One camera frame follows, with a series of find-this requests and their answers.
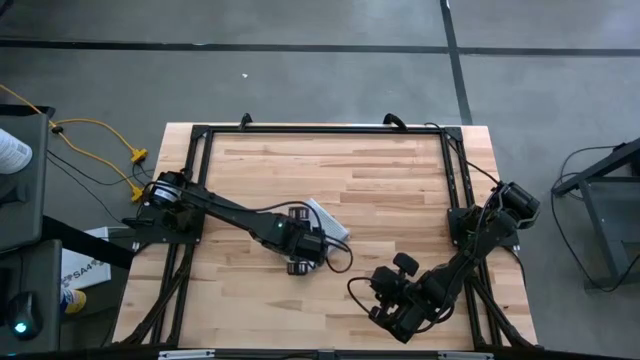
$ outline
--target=cable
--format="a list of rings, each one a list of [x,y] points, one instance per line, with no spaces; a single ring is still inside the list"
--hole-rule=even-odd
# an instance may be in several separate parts
[[[578,149],[574,152],[572,152],[571,154],[569,154],[569,156],[567,156],[564,159],[564,162],[562,162],[562,167],[560,168],[560,184],[562,184],[562,179],[564,179],[564,168],[567,166],[567,163],[569,162],[569,159],[571,159],[574,155],[579,154],[583,151],[587,151],[587,150],[598,150],[598,149],[613,149],[615,147],[617,147],[618,145],[605,145],[605,146],[591,146],[591,147],[586,147],[586,148],[582,148],[582,149]],[[569,196],[572,199],[578,200],[578,201],[583,201],[583,199],[578,196],[578,195],[574,195],[571,193],[567,193],[567,196]]]
[[[347,292],[349,292],[349,295],[351,296],[351,298],[353,299],[353,301],[358,304],[358,306],[360,306],[360,308],[362,310],[364,310],[364,312],[368,315],[369,318],[372,317],[371,315],[371,311],[369,311],[369,309],[367,309],[361,302],[360,300],[358,300],[358,298],[353,294],[353,290],[351,290],[351,283],[354,281],[362,281],[362,280],[366,280],[369,282],[377,282],[379,283],[379,281],[377,281],[374,278],[370,278],[370,277],[366,277],[366,276],[356,276],[354,278],[349,279],[349,281],[347,281]]]
[[[349,269],[351,269],[351,266],[353,265],[353,252],[351,251],[351,248],[349,247],[349,245],[347,245],[342,240],[338,240],[338,239],[336,239],[336,238],[334,238],[332,236],[329,236],[329,235],[325,235],[325,237],[327,237],[327,238],[329,238],[329,239],[331,239],[333,241],[336,241],[338,244],[340,244],[340,246],[343,246],[343,248],[340,248],[340,247],[336,246],[335,244],[331,244],[331,245],[335,246],[336,248],[338,248],[338,249],[340,249],[342,251],[345,251],[345,249],[346,249],[346,251],[349,253],[349,265],[347,265],[347,267],[345,267],[344,269],[336,270],[333,267],[333,265],[331,265],[331,262],[329,261],[329,257],[328,256],[327,256],[327,266],[329,267],[329,269],[331,269],[331,271],[333,271],[336,274],[344,274],[344,273],[346,273],[347,271],[349,271]]]
[[[89,188],[84,185],[83,183],[80,182],[80,180],[76,179],[73,175],[71,175],[67,170],[65,170],[62,166],[56,164],[53,160],[51,160],[51,158],[47,157],[47,160],[49,160],[51,162],[51,164],[53,164],[55,167],[57,167],[58,169],[62,170],[62,172],[64,172],[65,174],[67,174],[70,178],[72,178],[75,182],[78,183],[78,185],[82,186],[83,189],[85,189],[89,195],[93,196],[94,199],[96,199],[97,202],[100,203],[100,205],[102,205],[102,207],[104,208],[104,210],[107,212],[107,214],[109,214],[109,216],[111,216],[111,218],[113,220],[115,220],[116,222],[122,224],[122,221],[118,220],[118,218],[116,218],[111,211],[109,211],[109,208],[107,207],[107,205],[104,204],[104,202],[102,202],[102,200],[100,200],[100,198],[98,198],[96,196],[96,194],[94,194],[91,190],[89,190]]]
[[[511,248],[511,246],[503,246],[503,248],[507,250],[511,255],[513,255],[513,258],[516,260],[518,265],[520,265],[520,272],[522,273],[522,282],[524,283],[524,286],[527,287],[527,277],[524,274],[524,265],[522,265],[522,260],[520,260],[520,256],[516,254],[513,248]]]
[[[37,107],[35,107],[32,103],[30,103],[27,99],[23,98],[22,96],[18,95],[16,92],[14,92],[13,90],[9,89],[8,87],[0,84],[0,88],[3,89],[4,91],[8,92],[9,94],[15,96],[18,100],[22,101],[23,103],[25,103],[27,106],[29,106],[31,109],[33,109],[33,111],[35,111],[38,114],[42,114],[42,111],[40,111]],[[49,127],[54,128],[56,127],[56,123],[54,123],[53,121],[49,120]],[[122,172],[120,171],[120,169],[118,169],[117,166],[115,166],[113,163],[111,163],[108,160],[105,160],[97,155],[94,155],[86,150],[83,150],[77,146],[75,146],[73,143],[71,143],[71,141],[63,134],[63,133],[58,133],[58,136],[60,136],[62,138],[62,140],[64,140],[64,142],[74,151],[79,152],[80,154],[83,154],[85,156],[88,156],[94,160],[100,161],[101,163],[111,167],[115,172],[117,172],[120,176],[122,176],[122,178],[129,184],[129,186],[131,187],[131,191],[133,192],[133,196],[131,197],[132,201],[138,201],[140,199],[140,197],[142,196],[142,190],[140,188],[138,188],[137,186],[135,186],[131,180],[129,180],[129,178]]]
[[[589,282],[598,290],[605,292],[605,293],[612,293],[614,291],[616,291],[616,289],[622,285],[622,283],[624,282],[624,280],[627,278],[627,276],[629,275],[629,273],[631,272],[631,269],[633,268],[633,266],[636,264],[636,262],[638,261],[638,259],[640,259],[640,254],[636,255],[636,257],[633,259],[633,261],[631,262],[631,264],[629,265],[629,267],[627,268],[627,270],[625,270],[625,272],[622,274],[622,276],[620,276],[620,278],[618,279],[618,281],[616,282],[616,284],[611,287],[611,288],[604,288],[602,287],[600,284],[598,284],[595,280],[593,280],[593,278],[589,275],[589,273],[587,272],[587,269],[584,267],[584,265],[582,265],[582,262],[580,261],[580,259],[578,258],[578,255],[575,253],[575,251],[573,250],[573,247],[571,246],[571,244],[569,244],[569,241],[567,240],[567,237],[564,233],[564,230],[562,230],[562,226],[560,226],[560,221],[558,221],[558,216],[556,215],[556,208],[555,208],[555,196],[553,195],[553,189],[557,186],[557,184],[559,182],[562,181],[562,179],[564,177],[570,176],[570,175],[575,175],[577,173],[569,173],[569,174],[565,174],[561,177],[559,177],[553,184],[553,186],[551,187],[551,214],[553,215],[553,220],[556,223],[556,226],[558,227],[558,231],[560,232],[560,236],[562,237],[562,241],[564,241],[565,245],[567,245],[567,248],[569,249],[569,252],[571,253],[571,256],[573,256],[573,259],[576,261],[576,263],[578,263],[578,267],[580,267],[580,270],[582,270],[582,273],[587,277],[587,279],[589,280]]]
[[[451,134],[449,134],[447,132],[446,128],[441,128],[438,124],[436,123],[432,123],[432,122],[426,122],[424,123],[424,125],[433,125],[435,126],[438,130],[444,132],[445,134],[447,134],[447,136],[452,137]],[[500,182],[498,180],[496,180],[496,178],[494,178],[493,176],[491,176],[491,174],[489,174],[488,172],[480,169],[478,166],[476,166],[474,163],[472,163],[471,161],[467,160],[466,156],[462,156],[462,154],[460,154],[458,152],[458,149],[456,149],[453,144],[451,144],[451,142],[449,142],[449,140],[447,139],[447,144],[449,145],[449,147],[451,148],[451,150],[453,150],[456,154],[458,154],[458,157],[460,159],[462,159],[467,165],[471,166],[472,168],[478,170],[479,172],[481,172],[484,176],[488,177],[489,179],[491,179],[494,183],[499,184]]]
[[[136,174],[136,163],[134,163],[134,164],[131,166],[131,176],[133,176],[133,178],[134,178],[134,179],[136,179],[136,181],[137,181],[138,183],[140,183],[142,186],[144,186],[144,185],[145,185],[145,182],[144,182],[144,181],[142,181],[142,180],[138,179],[138,176],[137,176],[137,174]]]
[[[120,183],[122,183],[122,182],[124,182],[124,181],[125,181],[125,179],[120,179],[120,180],[118,180],[118,181],[114,181],[114,182],[111,182],[111,183],[105,183],[105,182],[102,182],[102,181],[100,181],[100,180],[98,180],[98,179],[96,179],[96,178],[94,178],[94,177],[91,177],[90,175],[87,175],[85,172],[83,172],[82,170],[78,169],[76,166],[74,166],[73,164],[69,163],[69,162],[68,162],[68,161],[66,161],[65,159],[61,158],[60,156],[56,155],[56,154],[55,154],[54,152],[52,152],[51,150],[47,150],[47,153],[49,153],[49,155],[51,155],[51,156],[55,157],[56,159],[58,159],[60,162],[64,163],[64,164],[65,164],[65,165],[67,165],[68,167],[70,167],[70,168],[72,168],[73,170],[75,170],[78,174],[80,174],[80,175],[84,176],[85,178],[87,178],[87,179],[89,179],[89,180],[93,181],[93,182],[94,182],[94,183],[96,183],[96,184],[104,185],[104,186],[113,186],[113,185],[117,185],[117,184],[120,184]],[[144,170],[145,170],[145,169],[142,169],[142,170],[143,170],[143,171],[141,171],[141,172],[139,172],[139,173],[134,173],[134,174],[133,174],[133,175],[131,175],[131,176],[127,176],[127,178],[128,178],[128,179],[131,179],[131,178],[133,178],[133,177],[135,177],[135,176],[137,176],[137,175],[146,174],[146,173],[144,172]],[[155,168],[147,169],[147,171],[153,171],[153,170],[155,170]]]
[[[144,173],[144,174],[145,174],[149,179],[153,179],[153,175],[149,175],[149,174],[147,173],[147,170],[145,170],[145,169],[142,167],[142,165],[140,165],[140,163],[136,163],[136,165],[138,165],[138,166],[140,167],[140,170],[142,170],[142,173]]]
[[[84,118],[78,118],[78,119],[65,119],[65,120],[60,120],[60,121],[56,121],[55,124],[56,126],[59,126],[60,124],[69,124],[69,123],[79,123],[79,122],[84,122],[84,123],[91,123],[91,124],[96,124],[96,125],[100,125],[106,129],[108,129],[109,131],[111,131],[115,136],[118,137],[118,139],[120,139],[120,141],[122,141],[122,143],[129,148],[129,150],[131,150],[131,153],[135,155],[135,148],[133,146],[131,146],[131,144],[129,144],[129,142],[127,142],[127,140],[125,140],[124,136],[122,136],[118,131],[116,131],[116,129],[112,128],[109,124],[106,124],[100,120],[96,120],[96,119],[84,119]]]

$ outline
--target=black metal frame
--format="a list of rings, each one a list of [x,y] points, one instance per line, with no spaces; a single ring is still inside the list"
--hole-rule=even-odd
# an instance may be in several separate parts
[[[451,160],[451,154],[449,145],[452,146],[460,153],[459,162],[461,169],[461,178],[463,188],[465,192],[465,198],[467,205],[474,204],[473,188],[471,185],[471,178],[469,176],[469,168],[465,161],[464,143],[462,139],[462,131],[460,127],[407,127],[402,120],[395,115],[388,114],[385,116],[382,126],[291,126],[291,125],[249,125],[252,123],[251,116],[245,114],[243,116],[240,125],[194,125],[191,130],[191,138],[189,142],[189,149],[187,151],[187,158],[185,161],[185,167],[183,171],[188,177],[193,176],[193,165],[195,163],[196,148],[200,139],[204,138],[204,150],[202,154],[202,161],[200,162],[200,170],[198,173],[198,184],[205,185],[208,175],[209,163],[211,160],[211,150],[213,147],[213,141],[216,134],[406,134],[406,135],[437,135],[440,138],[441,149],[443,154],[443,162],[445,168],[445,176],[447,179],[447,188],[449,192],[449,199],[452,208],[459,207],[458,193],[456,190],[456,179],[453,170],[453,163]],[[175,267],[176,253],[179,244],[170,244],[169,251],[166,257],[165,268],[163,272],[162,282],[160,286],[160,293],[164,293],[167,290],[169,283],[173,277],[173,270]],[[193,258],[195,251],[195,245],[185,245],[185,255],[188,256],[189,266]],[[492,294],[490,286],[490,278],[486,269],[486,262],[481,264],[481,270],[479,273],[481,282],[485,286],[487,293]],[[188,289],[189,278],[187,277],[181,284],[178,290],[177,300],[173,315],[173,322],[170,334],[166,340],[166,343],[177,345],[180,337],[180,329],[182,326],[182,315],[184,313],[186,292]],[[467,307],[469,311],[469,323],[471,327],[471,335],[473,339],[474,348],[479,348],[486,345],[486,342],[482,336],[480,329],[480,320],[478,316],[478,309],[474,291],[472,286],[465,282],[465,296]],[[496,325],[495,319],[489,316],[489,328],[491,332],[491,342],[494,345],[501,345],[500,330]],[[151,343],[160,343],[162,325],[164,323],[164,310],[158,318],[158,321],[154,324],[151,333]]]
[[[596,232],[598,246],[604,256],[609,274],[596,280],[601,286],[613,286],[631,265],[625,242],[618,239],[608,239],[603,230],[604,217],[599,213],[592,200],[591,184],[597,182],[640,182],[638,177],[605,177],[614,170],[629,164],[640,156],[640,138],[620,147],[609,156],[598,161],[582,172],[572,176],[551,190],[554,196],[563,196],[572,190],[580,190],[584,204],[589,212],[589,218]],[[624,284],[640,282],[640,272],[631,272],[625,277]],[[585,281],[586,289],[594,288],[594,284]]]
[[[42,236],[40,241],[51,239],[60,240],[62,247],[67,250],[75,251],[126,270],[131,268],[131,262],[136,254],[131,250],[98,239],[84,231],[44,215],[42,217]]]

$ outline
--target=wooden tabletop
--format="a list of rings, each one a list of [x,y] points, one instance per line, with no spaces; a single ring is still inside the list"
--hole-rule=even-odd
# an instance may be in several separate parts
[[[167,124],[156,176],[184,166],[192,125]],[[462,129],[468,159],[497,177],[488,129]],[[457,159],[453,163],[457,173]],[[198,161],[194,168],[199,168]],[[492,183],[470,171],[476,201],[482,205]],[[246,232],[208,217],[191,270],[181,347],[472,349],[464,294],[450,320],[402,344],[369,321],[346,289],[349,278],[393,266],[397,252],[420,263],[416,277],[455,253],[447,229],[450,204],[438,137],[218,134],[207,188],[246,207],[313,198],[351,231],[355,260],[345,274],[323,266],[308,276],[288,276],[281,256]],[[464,204],[462,193],[459,198]],[[129,335],[156,300],[167,248],[151,245],[134,259],[114,341]],[[336,268],[347,260],[344,253],[331,255]],[[497,303],[523,336],[535,342],[518,264],[503,249],[496,249],[488,264]],[[354,284],[354,292],[366,306],[375,304],[366,283]],[[489,339],[486,311],[478,302]],[[169,332],[173,303],[168,309],[163,337]]]

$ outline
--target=metal stand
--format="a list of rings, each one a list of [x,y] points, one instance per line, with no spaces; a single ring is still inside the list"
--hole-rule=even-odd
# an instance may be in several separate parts
[[[598,245],[604,256],[609,274],[596,282],[612,286],[629,268],[627,247],[640,244],[640,223],[637,209],[640,206],[640,177],[604,177],[629,164],[640,156],[640,138],[615,150],[606,158],[571,177],[552,190],[562,196],[579,189],[595,229]],[[631,272],[624,284],[640,282],[640,272]],[[593,288],[585,282],[585,288]]]

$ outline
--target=concrete floor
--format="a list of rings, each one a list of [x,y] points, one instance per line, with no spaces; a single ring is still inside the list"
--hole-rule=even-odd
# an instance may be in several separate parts
[[[0,36],[122,41],[274,44],[446,45],[437,0],[21,0],[0,19]],[[638,48],[633,0],[451,0],[460,46]],[[637,357],[640,286],[585,293],[583,275],[549,211],[549,188],[571,151],[639,136],[638,58],[463,56],[473,123],[488,125],[500,175],[543,203],[521,234],[528,294],[540,344],[557,350]],[[448,55],[188,53],[0,49],[0,82],[56,107],[57,119],[94,117],[119,129],[156,161],[169,121],[460,124]],[[0,103],[14,100],[0,94]],[[66,130],[79,146],[128,169],[128,152],[102,129]],[[109,169],[50,148],[100,179]],[[581,154],[579,170],[606,152]],[[79,228],[115,225],[82,189],[49,167],[45,210]],[[87,184],[118,216],[131,216],[124,184]],[[584,207],[558,201],[558,215],[588,269],[599,268]],[[69,326],[65,346],[102,340],[107,315]]]

